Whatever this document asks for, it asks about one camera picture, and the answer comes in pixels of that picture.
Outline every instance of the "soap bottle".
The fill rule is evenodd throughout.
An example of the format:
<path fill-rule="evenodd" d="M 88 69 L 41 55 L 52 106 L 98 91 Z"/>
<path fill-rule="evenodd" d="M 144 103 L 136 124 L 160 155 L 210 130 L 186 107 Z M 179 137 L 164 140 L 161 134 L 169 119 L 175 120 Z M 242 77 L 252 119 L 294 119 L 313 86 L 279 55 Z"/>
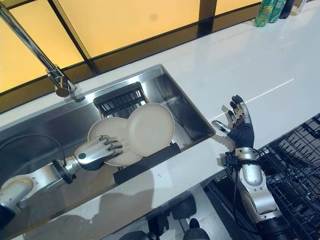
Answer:
<path fill-rule="evenodd" d="M 295 0 L 293 3 L 293 7 L 291 9 L 290 15 L 298 15 L 301 10 L 304 8 L 304 5 L 307 0 Z"/>
<path fill-rule="evenodd" d="M 276 3 L 273 7 L 271 16 L 268 21 L 269 23 L 275 23 L 278 20 L 280 14 L 286 4 L 286 1 L 287 0 L 276 0 Z"/>
<path fill-rule="evenodd" d="M 262 0 L 258 15 L 254 20 L 257 27 L 264 27 L 270 18 L 274 5 L 277 0 Z"/>
<path fill-rule="evenodd" d="M 295 0 L 286 0 L 286 3 L 282 9 L 282 12 L 279 16 L 280 19 L 286 19 L 289 17 L 292 7 L 294 6 Z"/>

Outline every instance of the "faucet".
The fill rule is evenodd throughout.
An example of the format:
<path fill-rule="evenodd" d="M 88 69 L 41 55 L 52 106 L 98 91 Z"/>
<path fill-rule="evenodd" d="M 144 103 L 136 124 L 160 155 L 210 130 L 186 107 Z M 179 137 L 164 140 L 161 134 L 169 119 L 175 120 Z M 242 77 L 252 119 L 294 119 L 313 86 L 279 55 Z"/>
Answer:
<path fill-rule="evenodd" d="M 8 9 L 0 2 L 0 16 L 11 30 L 21 39 L 21 41 L 30 49 L 30 51 L 38 58 L 38 60 L 45 66 L 45 71 L 49 79 L 55 86 L 55 93 L 59 97 L 67 97 L 70 93 L 76 90 L 76 86 L 69 80 L 69 78 L 62 72 L 62 70 L 45 55 L 45 53 L 32 40 L 29 34 L 18 23 L 15 17 L 8 11 Z"/>

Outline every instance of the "dish rack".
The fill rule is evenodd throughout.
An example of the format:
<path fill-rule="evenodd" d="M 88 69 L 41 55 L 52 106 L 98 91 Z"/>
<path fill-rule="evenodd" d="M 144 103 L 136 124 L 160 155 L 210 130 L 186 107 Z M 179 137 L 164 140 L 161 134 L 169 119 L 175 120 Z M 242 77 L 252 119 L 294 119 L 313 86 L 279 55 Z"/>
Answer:
<path fill-rule="evenodd" d="M 99 110 L 102 119 L 112 117 L 128 119 L 134 110 L 147 103 L 149 101 L 139 82 L 129 84 L 93 100 L 93 104 Z M 114 181 L 120 185 L 178 153 L 180 153 L 178 145 L 171 143 L 164 149 L 143 157 L 130 166 L 118 167 L 119 171 L 113 174 Z"/>
<path fill-rule="evenodd" d="M 320 114 L 259 152 L 268 189 L 296 236 L 320 239 Z"/>
<path fill-rule="evenodd" d="M 139 82 L 127 85 L 94 99 L 102 119 L 110 117 L 129 118 L 140 106 L 148 103 Z"/>

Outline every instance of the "robotic arm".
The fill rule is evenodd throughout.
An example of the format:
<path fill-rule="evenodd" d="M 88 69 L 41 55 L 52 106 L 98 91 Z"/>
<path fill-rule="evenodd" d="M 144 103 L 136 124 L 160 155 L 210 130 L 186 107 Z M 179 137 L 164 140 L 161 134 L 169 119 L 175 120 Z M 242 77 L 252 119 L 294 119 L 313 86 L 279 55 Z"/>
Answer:
<path fill-rule="evenodd" d="M 34 172 L 7 180 L 0 189 L 0 230 L 35 198 L 65 183 L 71 184 L 81 168 L 100 169 L 106 161 L 123 152 L 121 147 L 118 141 L 101 135 L 81 145 L 73 156 L 65 159 L 66 164 L 53 160 Z"/>
<path fill-rule="evenodd" d="M 217 120 L 214 120 L 212 125 L 226 133 L 235 143 L 236 149 L 233 152 L 226 152 L 222 163 L 234 167 L 234 182 L 257 232 L 240 227 L 259 234 L 263 240 L 292 240 L 293 233 L 269 192 L 266 176 L 256 159 L 257 152 L 253 148 L 255 134 L 248 108 L 238 95 L 232 97 L 230 105 L 234 111 L 234 113 L 228 111 L 233 123 L 232 128 Z"/>

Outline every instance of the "white plate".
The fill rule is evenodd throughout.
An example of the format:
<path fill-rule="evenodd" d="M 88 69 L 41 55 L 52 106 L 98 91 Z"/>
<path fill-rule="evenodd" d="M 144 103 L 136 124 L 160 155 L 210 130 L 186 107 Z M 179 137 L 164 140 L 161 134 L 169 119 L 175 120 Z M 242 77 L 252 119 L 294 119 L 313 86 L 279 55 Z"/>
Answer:
<path fill-rule="evenodd" d="M 158 103 L 148 103 L 129 116 L 125 138 L 136 154 L 147 157 L 167 147 L 174 130 L 170 111 Z"/>
<path fill-rule="evenodd" d="M 96 122 L 89 130 L 88 140 L 94 139 L 100 135 L 108 135 L 116 138 L 121 144 L 123 153 L 106 162 L 111 166 L 124 167 L 138 162 L 142 156 L 136 154 L 130 149 L 125 137 L 125 129 L 128 120 L 121 117 L 110 117 Z"/>

